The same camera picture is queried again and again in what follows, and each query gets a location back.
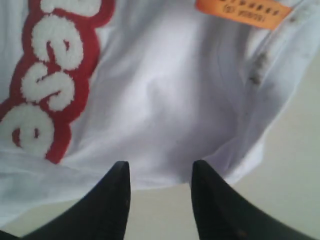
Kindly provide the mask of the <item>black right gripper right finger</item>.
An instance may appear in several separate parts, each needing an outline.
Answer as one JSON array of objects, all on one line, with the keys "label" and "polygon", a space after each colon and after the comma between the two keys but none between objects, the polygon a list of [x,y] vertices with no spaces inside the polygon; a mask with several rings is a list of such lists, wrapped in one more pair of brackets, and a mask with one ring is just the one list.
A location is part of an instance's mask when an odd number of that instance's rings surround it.
[{"label": "black right gripper right finger", "polygon": [[191,201],[201,240],[309,239],[247,201],[204,160],[192,166]]}]

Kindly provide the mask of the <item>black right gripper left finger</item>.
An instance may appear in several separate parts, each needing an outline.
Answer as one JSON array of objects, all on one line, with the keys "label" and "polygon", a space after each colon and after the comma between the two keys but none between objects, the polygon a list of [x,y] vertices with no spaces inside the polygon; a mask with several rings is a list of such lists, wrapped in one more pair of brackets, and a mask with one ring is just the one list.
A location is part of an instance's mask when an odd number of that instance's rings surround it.
[{"label": "black right gripper left finger", "polygon": [[131,203],[130,168],[116,162],[80,201],[23,240],[122,240]]}]

